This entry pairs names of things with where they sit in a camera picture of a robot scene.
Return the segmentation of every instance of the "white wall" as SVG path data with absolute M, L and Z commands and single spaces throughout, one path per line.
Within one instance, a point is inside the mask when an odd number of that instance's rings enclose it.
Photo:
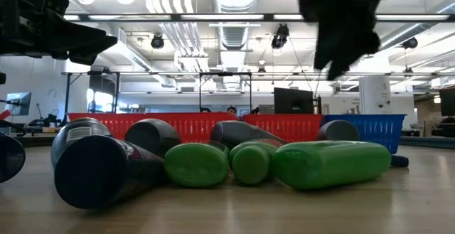
M 31 105 L 28 116 L 14 116 L 7 120 L 15 123 L 29 123 L 39 118 L 36 104 L 40 104 L 41 114 L 58 109 L 58 118 L 63 118 L 65 111 L 66 76 L 62 75 L 64 61 L 50 57 L 33 59 L 29 57 L 0 57 L 0 71 L 6 73 L 6 84 L 0 85 L 0 98 L 13 92 L 31 92 Z M 88 76 L 81 76 L 71 86 L 69 112 L 81 112 L 87 109 L 86 93 Z M 3 112 L 5 105 L 0 105 Z
M 139 105 L 199 105 L 199 95 L 174 94 L 174 95 L 120 95 L 120 100 L 127 104 Z M 322 104 L 329 105 L 330 114 L 345 114 L 360 102 L 359 96 L 353 95 L 322 95 Z M 248 105 L 249 95 L 203 95 L 203 105 Z M 253 107 L 258 105 L 273 105 L 273 95 L 253 94 Z M 393 114 L 406 114 L 403 128 L 410 128 L 411 124 L 417 123 L 414 113 L 414 98 L 412 95 L 392 95 L 391 99 Z

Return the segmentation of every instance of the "plastic basket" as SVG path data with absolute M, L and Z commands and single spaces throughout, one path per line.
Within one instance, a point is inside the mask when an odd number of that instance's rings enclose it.
M 245 115 L 243 120 L 256 125 L 286 142 L 314 141 L 323 115 Z
M 168 122 L 180 134 L 182 142 L 206 142 L 210 139 L 210 133 L 216 122 L 223 120 L 238 120 L 234 115 L 227 112 L 220 113 L 146 113 L 146 114 L 88 114 L 69 113 L 71 120 L 83 117 L 92 117 L 105 124 L 112 136 L 124 139 L 128 129 L 139 120 L 161 119 Z
M 364 142 L 386 146 L 391 154 L 397 153 L 403 120 L 406 115 L 326 115 L 324 123 L 345 120 L 353 123 Z

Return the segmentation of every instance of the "red basket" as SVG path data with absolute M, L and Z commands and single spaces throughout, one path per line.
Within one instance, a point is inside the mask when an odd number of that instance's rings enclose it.
M 128 129 L 139 120 L 161 119 L 168 122 L 180 134 L 182 142 L 206 142 L 216 122 L 237 120 L 227 112 L 217 113 L 146 113 L 146 114 L 113 114 L 113 113 L 68 113 L 71 120 L 92 117 L 105 124 L 112 136 L 124 139 Z
M 323 115 L 245 115 L 243 120 L 256 125 L 286 142 L 314 141 Z

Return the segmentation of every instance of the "computer monitor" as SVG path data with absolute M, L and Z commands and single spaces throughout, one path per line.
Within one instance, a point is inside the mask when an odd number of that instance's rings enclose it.
M 12 102 L 7 104 L 6 108 L 13 116 L 27 116 L 30 110 L 31 92 L 9 93 L 6 100 Z
M 275 114 L 313 114 L 313 92 L 275 88 Z
M 441 98 L 441 115 L 455 116 L 455 88 L 441 89 L 439 96 Z

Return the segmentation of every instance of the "ceiling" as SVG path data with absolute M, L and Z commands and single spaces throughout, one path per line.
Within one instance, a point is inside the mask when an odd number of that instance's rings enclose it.
M 214 12 L 214 0 L 192 0 L 196 13 Z M 435 14 L 444 6 L 455 3 L 455 0 L 382 0 L 378 13 L 381 14 Z M 257 13 L 297 13 L 296 0 L 257 0 Z M 130 14 L 149 13 L 146 8 L 146 0 L 134 0 L 131 4 L 120 4 L 117 0 L 95 0 L 92 4 L 84 5 L 78 0 L 71 0 L 67 14 Z M 317 25 L 307 23 L 290 23 L 290 39 L 283 47 L 281 54 L 274 55 L 270 46 L 271 38 L 277 30 L 278 23 L 259 23 L 259 27 L 250 28 L 246 46 L 247 50 L 242 70 L 257 71 L 259 60 L 265 61 L 267 72 L 294 72 L 310 70 L 314 60 L 314 48 L 316 44 Z M 376 31 L 382 41 L 401 31 L 415 25 L 414 23 L 379 23 Z M 111 31 L 121 28 L 127 34 L 127 45 L 133 48 L 144 60 L 150 62 L 154 70 L 174 71 L 175 49 L 170 41 L 164 36 L 164 47 L 153 49 L 150 45 L 155 33 L 162 33 L 159 23 L 110 23 Z M 218 40 L 217 28 L 209 27 L 208 23 L 198 23 L 200 40 L 208 57 L 208 66 L 211 70 L 221 70 L 220 43 Z M 390 62 L 390 69 L 403 71 L 406 65 L 417 65 L 414 71 L 418 73 L 433 72 L 455 67 L 453 56 L 448 54 L 439 60 L 438 57 L 455 49 L 452 45 L 455 42 L 455 25 L 452 23 L 437 24 L 421 33 L 415 38 L 419 45 L 415 49 L 405 50 L 403 48 L 391 47 L 379 55 L 382 59 Z M 95 65 L 107 65 L 111 70 L 131 71 L 138 70 L 132 67 L 131 61 L 125 58 L 115 49 L 108 50 L 100 55 L 101 59 Z M 418 64 L 429 60 L 435 60 L 425 67 L 418 68 Z M 137 77 L 142 82 L 144 77 Z M 428 81 L 431 78 L 416 78 L 414 81 Z M 133 82 L 134 77 L 128 77 L 128 82 Z

